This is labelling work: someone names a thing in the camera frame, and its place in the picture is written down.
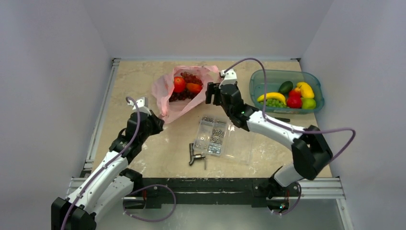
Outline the purple grapes bunch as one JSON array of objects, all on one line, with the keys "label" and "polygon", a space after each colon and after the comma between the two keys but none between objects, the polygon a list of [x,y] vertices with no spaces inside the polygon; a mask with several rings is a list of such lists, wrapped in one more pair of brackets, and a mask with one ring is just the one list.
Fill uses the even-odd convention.
[{"label": "purple grapes bunch", "polygon": [[181,72],[174,77],[174,90],[169,98],[169,102],[184,101],[193,99],[203,89],[203,82],[197,75]]}]

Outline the red apple from bag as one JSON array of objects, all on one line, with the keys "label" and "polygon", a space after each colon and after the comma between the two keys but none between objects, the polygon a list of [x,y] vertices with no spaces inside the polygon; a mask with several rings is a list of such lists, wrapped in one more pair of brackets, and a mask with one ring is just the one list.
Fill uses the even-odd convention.
[{"label": "red apple from bag", "polygon": [[175,77],[173,84],[174,84],[173,92],[175,92],[175,93],[181,93],[186,88],[186,81],[184,80],[183,77]]}]

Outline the pink plastic bag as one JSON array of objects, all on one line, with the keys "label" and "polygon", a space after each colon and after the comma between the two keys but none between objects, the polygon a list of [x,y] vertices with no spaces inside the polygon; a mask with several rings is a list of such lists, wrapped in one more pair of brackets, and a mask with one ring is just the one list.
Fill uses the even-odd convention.
[{"label": "pink plastic bag", "polygon": [[160,117],[171,123],[206,99],[207,83],[217,66],[176,66],[171,73],[161,76],[151,86]]}]

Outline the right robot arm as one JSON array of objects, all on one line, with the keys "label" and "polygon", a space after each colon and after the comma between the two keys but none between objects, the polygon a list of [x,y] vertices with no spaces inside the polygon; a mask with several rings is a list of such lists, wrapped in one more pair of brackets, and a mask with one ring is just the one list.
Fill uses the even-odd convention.
[{"label": "right robot arm", "polygon": [[333,158],[327,141],[316,126],[292,126],[264,114],[244,103],[236,84],[208,83],[205,102],[221,106],[234,126],[261,134],[291,150],[293,162],[270,177],[269,189],[275,195],[282,194],[299,180],[315,179]]}]

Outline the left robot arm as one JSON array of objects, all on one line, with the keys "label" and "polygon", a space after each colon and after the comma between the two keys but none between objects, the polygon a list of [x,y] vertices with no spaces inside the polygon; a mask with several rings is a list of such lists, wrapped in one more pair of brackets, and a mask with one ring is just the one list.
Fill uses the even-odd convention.
[{"label": "left robot arm", "polygon": [[134,112],[115,139],[102,163],[67,198],[51,205],[53,230],[94,230],[110,208],[125,195],[142,192],[142,174],[129,163],[141,152],[149,136],[163,131],[164,121],[152,111]]}]

